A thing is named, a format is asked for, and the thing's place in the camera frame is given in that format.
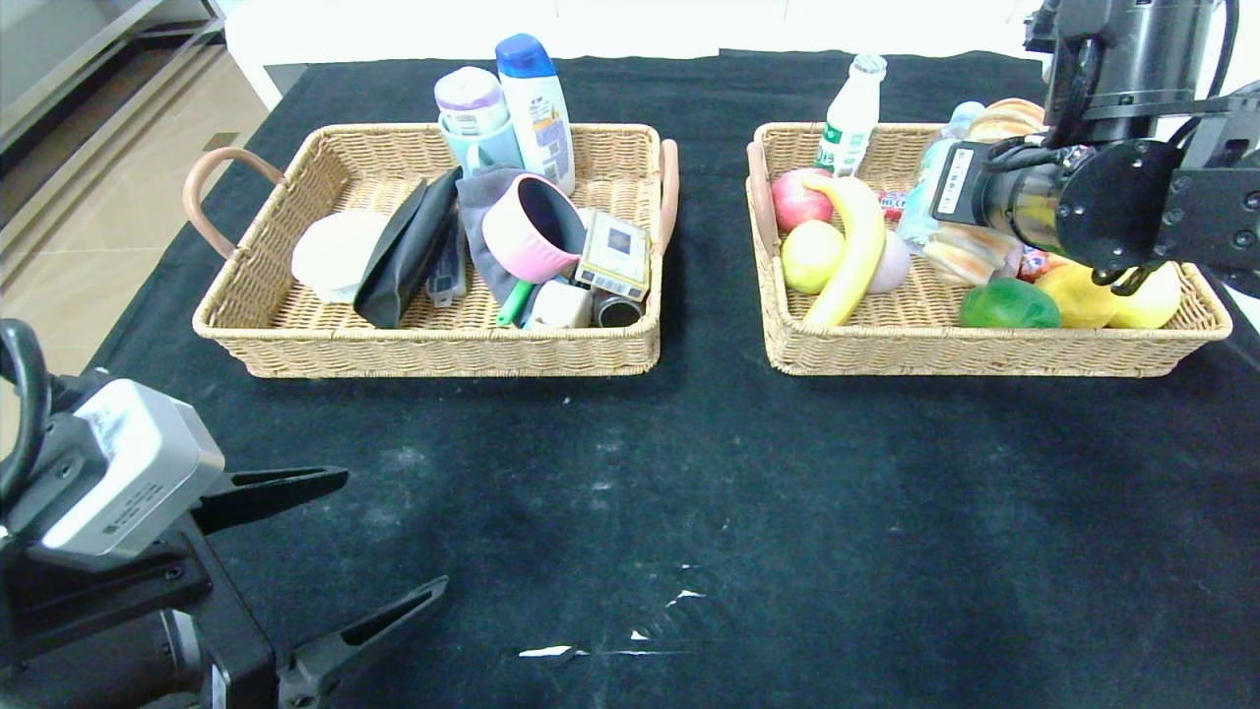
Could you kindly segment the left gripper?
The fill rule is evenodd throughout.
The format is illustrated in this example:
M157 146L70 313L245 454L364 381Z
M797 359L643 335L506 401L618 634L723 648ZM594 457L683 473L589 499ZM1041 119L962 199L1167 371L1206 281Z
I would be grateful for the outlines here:
M145 552L117 564L23 552L3 565L5 708L333 708L393 652L449 576L295 646L278 665L208 534L315 501L349 481L331 463L226 474Z

